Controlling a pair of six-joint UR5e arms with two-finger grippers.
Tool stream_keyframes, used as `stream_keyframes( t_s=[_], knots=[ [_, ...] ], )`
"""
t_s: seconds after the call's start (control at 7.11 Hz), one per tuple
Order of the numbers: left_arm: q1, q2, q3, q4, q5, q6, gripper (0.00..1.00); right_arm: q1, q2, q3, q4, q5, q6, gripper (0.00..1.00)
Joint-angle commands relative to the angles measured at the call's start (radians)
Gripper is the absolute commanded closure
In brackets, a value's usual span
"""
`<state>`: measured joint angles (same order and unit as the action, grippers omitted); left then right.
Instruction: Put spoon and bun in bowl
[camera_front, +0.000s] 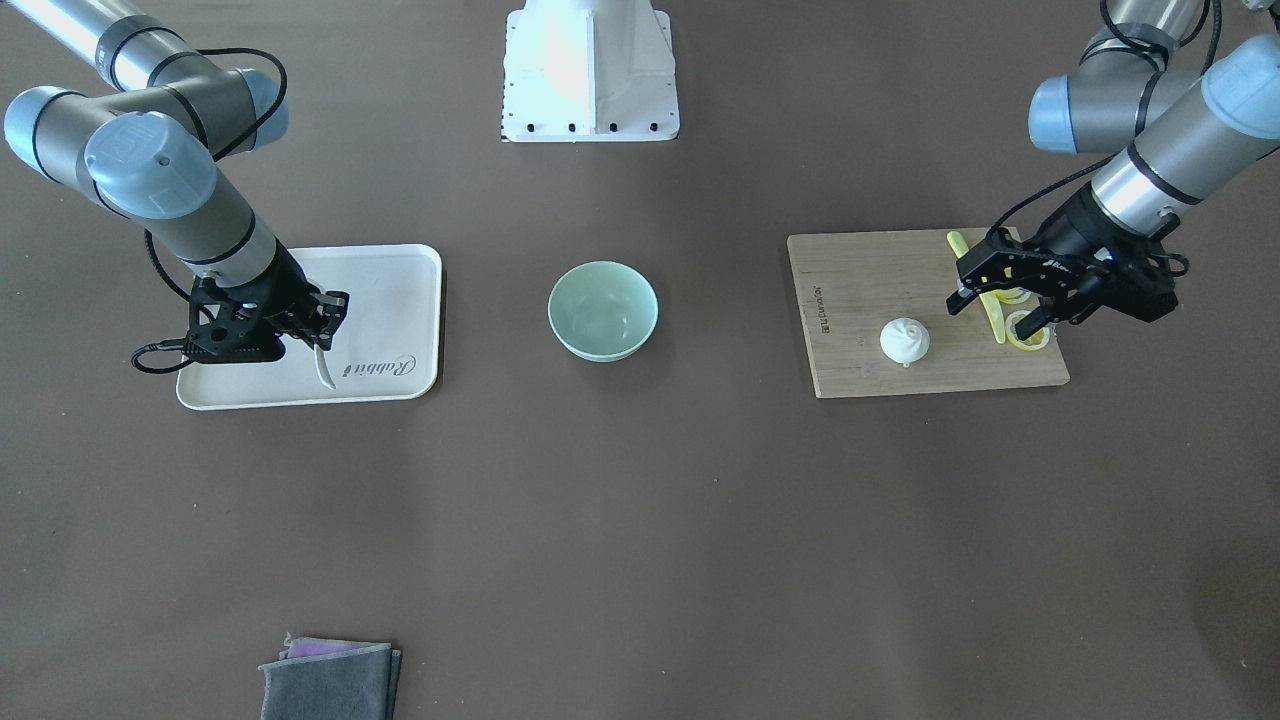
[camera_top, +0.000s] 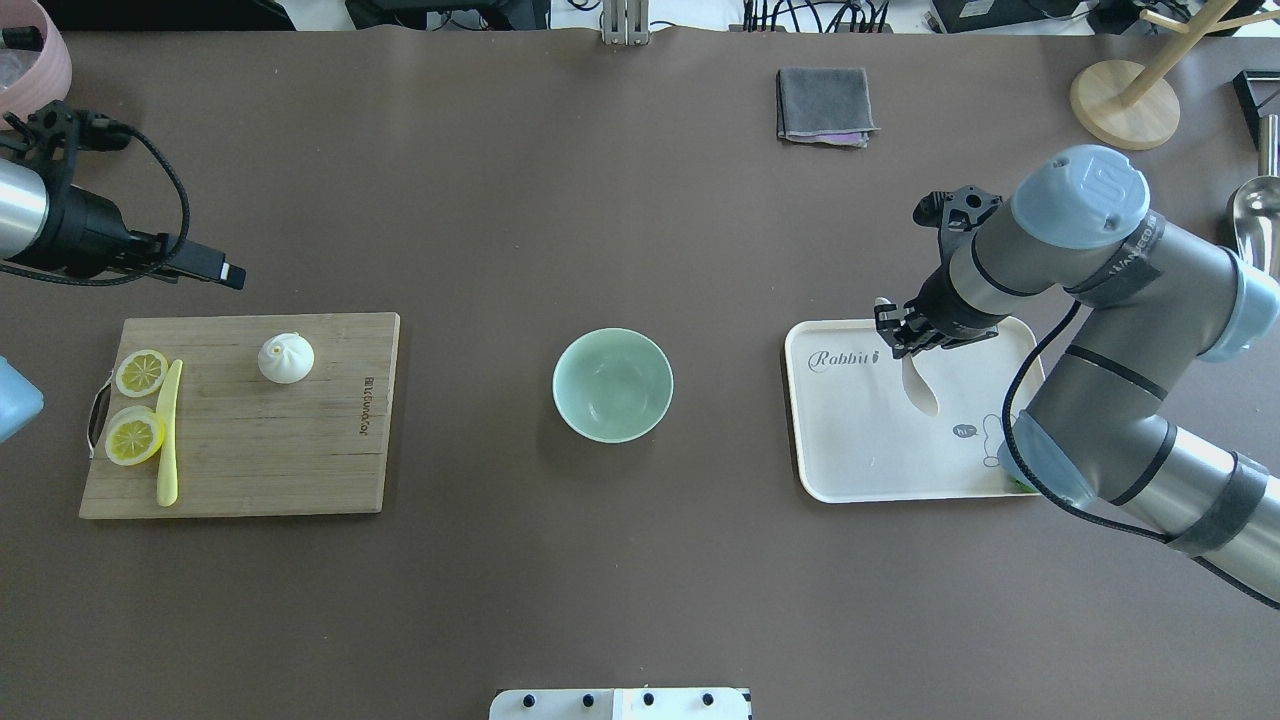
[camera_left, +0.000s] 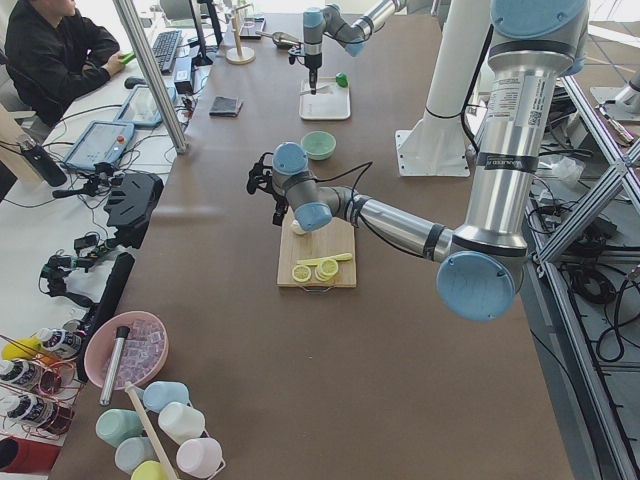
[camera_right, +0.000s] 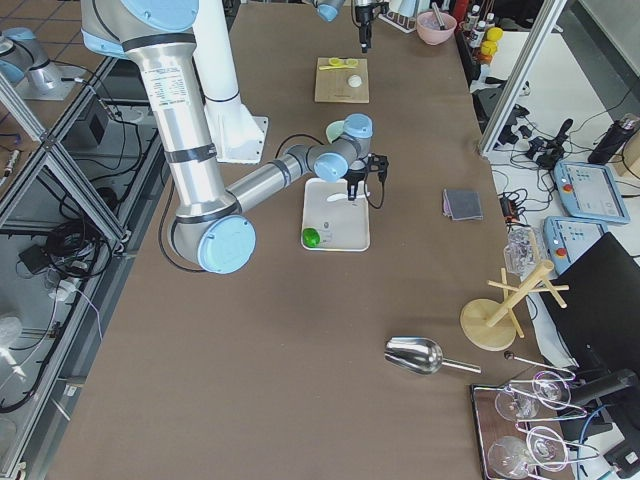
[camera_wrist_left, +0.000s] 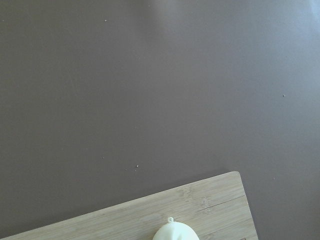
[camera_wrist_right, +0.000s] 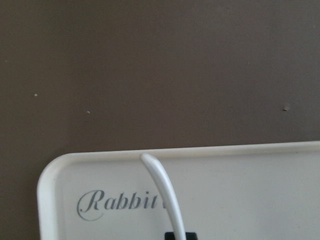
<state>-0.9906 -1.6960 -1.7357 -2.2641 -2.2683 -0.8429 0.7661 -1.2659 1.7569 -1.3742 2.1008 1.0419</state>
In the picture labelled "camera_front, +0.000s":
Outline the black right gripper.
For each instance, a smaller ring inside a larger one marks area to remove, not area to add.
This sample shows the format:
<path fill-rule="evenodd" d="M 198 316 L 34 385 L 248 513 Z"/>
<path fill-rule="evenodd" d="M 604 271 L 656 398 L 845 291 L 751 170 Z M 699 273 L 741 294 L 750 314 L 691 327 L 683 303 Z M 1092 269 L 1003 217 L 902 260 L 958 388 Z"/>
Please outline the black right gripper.
<path fill-rule="evenodd" d="M 274 363 L 284 357 L 282 336 L 308 347 L 326 345 L 326 293 L 278 246 L 266 269 L 246 284 L 193 282 L 186 356 L 195 363 Z"/>

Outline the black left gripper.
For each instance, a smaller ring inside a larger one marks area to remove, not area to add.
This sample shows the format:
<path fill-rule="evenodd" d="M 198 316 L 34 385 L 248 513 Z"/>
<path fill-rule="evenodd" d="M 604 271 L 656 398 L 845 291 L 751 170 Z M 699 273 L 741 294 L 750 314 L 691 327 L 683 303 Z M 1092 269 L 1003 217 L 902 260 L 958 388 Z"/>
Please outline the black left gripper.
<path fill-rule="evenodd" d="M 1152 233 L 1132 232 L 1082 187 L 1027 242 L 983 238 L 956 260 L 947 314 L 957 315 L 982 292 L 1024 288 L 1042 299 L 1015 324 L 1020 341 L 1061 322 L 1079 325 L 1100 307 L 1156 322 L 1179 306 L 1181 256 L 1164 246 L 1179 225 L 1179 215 L 1169 213 L 1157 217 Z"/>

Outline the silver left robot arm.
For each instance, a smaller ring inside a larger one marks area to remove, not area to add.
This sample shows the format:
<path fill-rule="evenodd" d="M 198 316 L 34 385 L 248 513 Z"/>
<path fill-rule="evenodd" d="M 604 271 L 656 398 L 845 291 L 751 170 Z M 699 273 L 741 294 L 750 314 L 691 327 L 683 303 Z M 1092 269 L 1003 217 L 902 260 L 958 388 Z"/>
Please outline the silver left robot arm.
<path fill-rule="evenodd" d="M 1189 210 L 1277 150 L 1277 35 L 1248 38 L 1201 70 L 1170 69 L 1217 1 L 1102 1 L 1103 27 L 1069 76 L 1044 81 L 1028 135 L 1052 152 L 1097 152 L 1087 183 L 1028 238 L 1004 219 L 956 263 L 947 311 L 995 290 L 1025 290 L 1037 309 L 1015 327 L 1028 338 L 1078 325 L 1108 307 L 1155 322 L 1179 305 L 1189 261 L 1165 238 Z"/>

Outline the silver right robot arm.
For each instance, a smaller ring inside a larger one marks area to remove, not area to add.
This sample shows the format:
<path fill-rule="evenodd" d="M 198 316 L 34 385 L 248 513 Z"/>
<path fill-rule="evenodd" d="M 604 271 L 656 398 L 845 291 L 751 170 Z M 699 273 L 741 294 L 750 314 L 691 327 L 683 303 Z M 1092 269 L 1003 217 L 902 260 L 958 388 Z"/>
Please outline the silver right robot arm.
<path fill-rule="evenodd" d="M 41 86 L 4 117 L 13 152 L 143 229 L 191 274 L 179 296 L 187 331 L 132 357 L 175 354 L 193 364 L 275 363 L 296 345 L 317 369 L 428 357 L 438 342 L 436 300 L 424 260 L 375 259 L 372 249 L 307 249 L 302 263 L 221 173 L 221 159 L 260 149 L 287 129 L 287 77 L 224 69 L 128 1 L 18 1 L 15 9 L 92 64 L 111 94 Z"/>

